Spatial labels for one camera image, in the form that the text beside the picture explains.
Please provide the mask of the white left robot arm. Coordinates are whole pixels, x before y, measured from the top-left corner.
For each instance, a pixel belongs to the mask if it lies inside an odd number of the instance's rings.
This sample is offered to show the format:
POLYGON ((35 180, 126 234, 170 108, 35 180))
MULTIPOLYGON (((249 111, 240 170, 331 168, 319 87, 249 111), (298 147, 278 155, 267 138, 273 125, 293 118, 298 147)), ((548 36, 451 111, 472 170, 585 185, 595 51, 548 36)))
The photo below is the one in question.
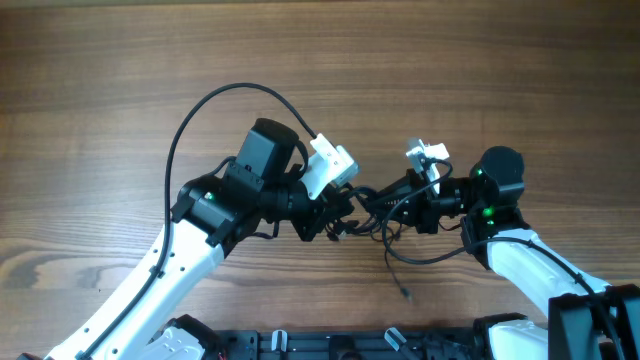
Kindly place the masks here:
POLYGON ((295 131, 260 118, 239 153, 187 182, 139 264, 106 302, 47 354, 63 359, 201 359, 214 347, 168 324, 169 315, 261 221, 290 222, 304 241, 352 211, 338 190, 359 171, 341 145, 321 134, 312 155, 295 131))

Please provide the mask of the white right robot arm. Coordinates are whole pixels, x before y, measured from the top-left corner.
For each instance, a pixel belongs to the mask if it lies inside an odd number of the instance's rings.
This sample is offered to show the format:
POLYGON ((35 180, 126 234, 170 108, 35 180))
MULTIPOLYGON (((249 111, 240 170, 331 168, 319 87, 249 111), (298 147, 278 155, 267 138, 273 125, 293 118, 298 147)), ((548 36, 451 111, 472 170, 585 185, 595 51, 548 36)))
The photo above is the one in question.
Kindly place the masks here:
POLYGON ((458 217, 462 251, 507 279, 546 316, 538 327, 520 314, 474 323, 476 351, 486 359, 636 359, 639 288, 613 286, 571 264, 524 220, 520 153, 494 146, 466 177, 440 174, 449 164, 442 144, 415 142, 407 175, 380 192, 382 222, 435 234, 443 217, 458 217))

